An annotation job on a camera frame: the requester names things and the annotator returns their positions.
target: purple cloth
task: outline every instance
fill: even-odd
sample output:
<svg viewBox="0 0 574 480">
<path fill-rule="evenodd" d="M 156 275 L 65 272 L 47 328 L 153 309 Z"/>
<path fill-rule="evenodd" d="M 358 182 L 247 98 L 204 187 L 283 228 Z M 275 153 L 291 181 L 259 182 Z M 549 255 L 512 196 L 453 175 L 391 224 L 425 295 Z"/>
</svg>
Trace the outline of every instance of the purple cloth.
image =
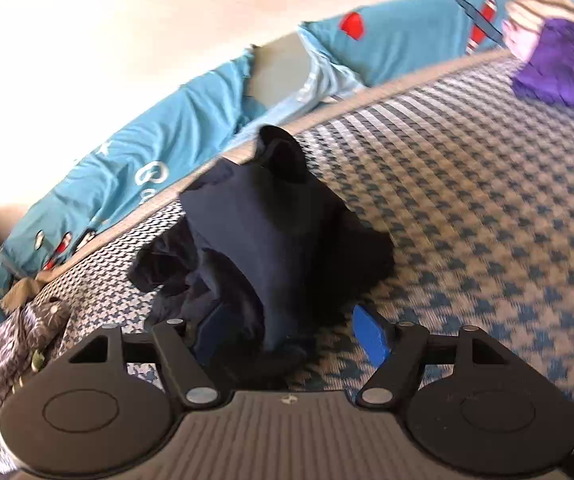
<svg viewBox="0 0 574 480">
<path fill-rule="evenodd" d="M 519 98 L 574 108 L 574 23 L 548 20 L 525 67 L 513 79 Z"/>
</svg>

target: mattress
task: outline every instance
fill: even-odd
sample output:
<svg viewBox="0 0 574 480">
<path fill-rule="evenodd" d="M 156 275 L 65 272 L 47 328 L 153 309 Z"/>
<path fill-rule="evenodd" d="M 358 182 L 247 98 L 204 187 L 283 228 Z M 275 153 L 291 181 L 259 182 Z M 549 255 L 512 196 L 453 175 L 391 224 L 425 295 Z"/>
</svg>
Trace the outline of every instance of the mattress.
<svg viewBox="0 0 574 480">
<path fill-rule="evenodd" d="M 478 325 L 574 401 L 574 110 L 519 101 L 517 62 L 489 59 L 329 106 L 291 131 L 315 176 L 395 243 L 396 272 L 365 301 L 433 333 Z M 181 215 L 179 202 L 162 206 L 46 286 L 37 301 L 73 306 L 55 356 L 104 324 L 142 329 L 154 293 L 126 270 Z M 373 372 L 348 317 L 318 349 L 291 388 L 354 394 Z M 160 386 L 152 365 L 129 372 Z M 430 367 L 424 382 L 447 373 Z"/>
</svg>

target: beige wall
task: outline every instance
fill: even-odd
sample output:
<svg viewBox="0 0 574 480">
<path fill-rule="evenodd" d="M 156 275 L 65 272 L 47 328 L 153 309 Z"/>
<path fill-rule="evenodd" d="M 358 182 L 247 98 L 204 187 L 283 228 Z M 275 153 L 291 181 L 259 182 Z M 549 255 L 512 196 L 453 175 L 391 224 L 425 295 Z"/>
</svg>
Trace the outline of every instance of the beige wall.
<svg viewBox="0 0 574 480">
<path fill-rule="evenodd" d="M 18 205 L 0 216 L 245 45 L 378 1 L 0 0 L 0 205 Z"/>
</svg>

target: crumpled black cloth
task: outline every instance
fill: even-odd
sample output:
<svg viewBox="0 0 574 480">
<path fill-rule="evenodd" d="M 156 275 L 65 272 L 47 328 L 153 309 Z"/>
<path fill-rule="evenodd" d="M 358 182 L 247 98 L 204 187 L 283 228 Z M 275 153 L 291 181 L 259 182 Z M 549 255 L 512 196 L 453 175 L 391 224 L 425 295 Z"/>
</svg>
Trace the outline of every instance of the crumpled black cloth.
<svg viewBox="0 0 574 480">
<path fill-rule="evenodd" d="M 145 327 L 185 319 L 198 362 L 237 386 L 301 364 L 315 330 L 393 266 L 389 235 L 363 225 L 276 126 L 251 161 L 219 160 L 179 199 L 186 215 L 128 277 L 144 292 L 162 285 Z"/>
</svg>

